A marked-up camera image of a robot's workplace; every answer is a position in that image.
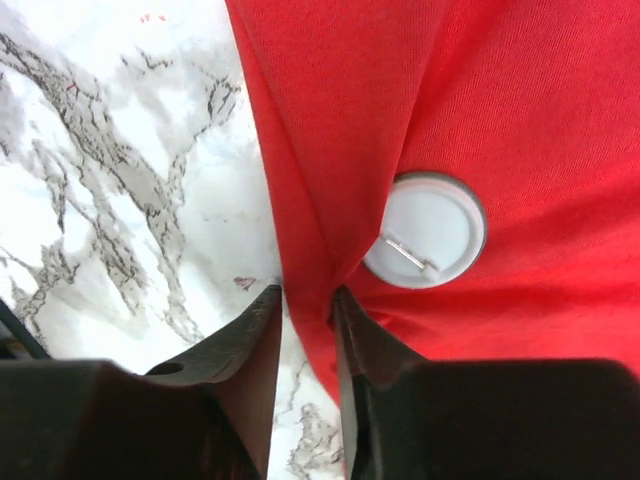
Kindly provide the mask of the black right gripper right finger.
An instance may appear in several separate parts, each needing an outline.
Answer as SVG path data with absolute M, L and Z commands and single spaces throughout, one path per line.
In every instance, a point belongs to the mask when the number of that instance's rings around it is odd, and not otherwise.
M 635 479 L 639 381 L 604 359 L 431 361 L 333 300 L 350 479 Z

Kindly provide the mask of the red t-shirt garment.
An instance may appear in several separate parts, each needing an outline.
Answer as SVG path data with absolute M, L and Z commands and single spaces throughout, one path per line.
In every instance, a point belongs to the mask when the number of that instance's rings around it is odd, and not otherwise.
M 330 304 L 347 286 L 430 359 L 639 367 L 635 1 L 231 1 L 292 321 L 339 394 Z M 453 282 L 363 257 L 393 180 L 451 176 L 488 238 Z

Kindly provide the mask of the white round brooch badge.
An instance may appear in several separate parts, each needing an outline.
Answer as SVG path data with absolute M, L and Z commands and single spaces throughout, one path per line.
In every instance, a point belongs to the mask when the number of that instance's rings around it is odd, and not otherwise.
M 484 208 L 465 184 L 435 172 L 405 174 L 392 184 L 363 262 L 387 284 L 430 289 L 469 270 L 487 237 Z

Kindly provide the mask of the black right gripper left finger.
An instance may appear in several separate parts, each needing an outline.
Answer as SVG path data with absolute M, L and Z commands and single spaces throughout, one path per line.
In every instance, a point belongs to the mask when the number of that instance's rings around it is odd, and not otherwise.
M 106 360 L 1 364 L 5 479 L 263 479 L 282 291 L 145 374 Z

